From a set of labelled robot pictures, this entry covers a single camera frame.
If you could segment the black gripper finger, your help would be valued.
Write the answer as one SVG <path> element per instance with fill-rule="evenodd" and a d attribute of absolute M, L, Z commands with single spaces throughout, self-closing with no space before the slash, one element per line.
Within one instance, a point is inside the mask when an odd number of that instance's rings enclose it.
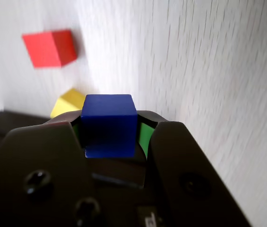
<path fill-rule="evenodd" d="M 100 205 L 73 130 L 79 111 L 11 130 L 0 146 L 0 227 L 98 227 Z"/>
<path fill-rule="evenodd" d="M 138 120 L 154 129 L 147 160 L 169 227 L 250 226 L 183 123 L 152 111 L 138 111 Z"/>

